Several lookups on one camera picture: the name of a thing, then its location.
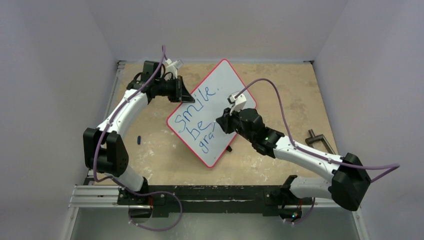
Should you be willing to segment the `red framed whiteboard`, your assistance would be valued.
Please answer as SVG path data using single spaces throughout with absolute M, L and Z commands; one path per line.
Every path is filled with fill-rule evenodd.
M 236 133 L 226 134 L 216 123 L 228 97 L 245 87 L 227 59 L 222 59 L 193 90 L 194 103 L 181 103 L 167 118 L 167 126 L 209 168 L 221 158 Z

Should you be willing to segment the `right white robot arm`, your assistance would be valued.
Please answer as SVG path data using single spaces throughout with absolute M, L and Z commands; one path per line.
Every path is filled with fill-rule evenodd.
M 331 199 L 340 207 L 357 211 L 371 185 L 371 178 L 359 157 L 329 154 L 301 143 L 291 142 L 287 135 L 267 127 L 254 108 L 230 113 L 226 108 L 216 123 L 224 133 L 237 133 L 263 156 L 294 163 L 318 175 L 317 178 L 296 176 L 281 189 L 288 204 L 300 198 Z

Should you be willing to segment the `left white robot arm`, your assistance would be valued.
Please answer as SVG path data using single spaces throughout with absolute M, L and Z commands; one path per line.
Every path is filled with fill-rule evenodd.
M 149 199 L 148 181 L 129 166 L 124 136 L 155 97 L 167 97 L 171 103 L 195 103 L 182 76 L 178 75 L 182 66 L 181 60 L 166 59 L 163 63 L 146 60 L 111 114 L 96 128 L 88 127 L 83 133 L 86 167 L 126 187 L 130 199 L 138 205 Z

